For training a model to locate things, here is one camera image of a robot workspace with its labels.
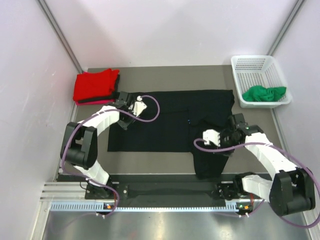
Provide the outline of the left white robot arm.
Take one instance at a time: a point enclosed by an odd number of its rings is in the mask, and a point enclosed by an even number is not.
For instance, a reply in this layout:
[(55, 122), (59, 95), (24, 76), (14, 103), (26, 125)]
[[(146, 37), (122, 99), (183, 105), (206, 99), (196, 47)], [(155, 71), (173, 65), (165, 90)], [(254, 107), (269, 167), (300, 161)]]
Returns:
[(114, 124), (127, 130), (136, 120), (142, 121), (141, 114), (147, 108), (143, 98), (120, 92), (114, 102), (104, 105), (90, 117), (66, 125), (60, 150), (61, 168), (65, 171), (69, 164), (78, 170), (76, 175), (87, 183), (87, 199), (118, 196), (110, 174), (98, 161), (98, 137)]

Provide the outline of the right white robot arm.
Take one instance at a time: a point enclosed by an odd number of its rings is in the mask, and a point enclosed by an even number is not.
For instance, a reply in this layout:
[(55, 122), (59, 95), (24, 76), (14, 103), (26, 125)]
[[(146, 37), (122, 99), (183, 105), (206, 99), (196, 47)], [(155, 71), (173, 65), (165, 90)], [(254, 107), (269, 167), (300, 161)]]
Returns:
[(257, 195), (280, 217), (315, 208), (315, 186), (307, 171), (275, 149), (259, 126), (248, 125), (243, 114), (228, 117), (228, 128), (221, 132), (219, 140), (221, 148), (244, 145), (271, 177), (267, 180), (253, 172), (238, 174), (233, 185), (237, 197)]

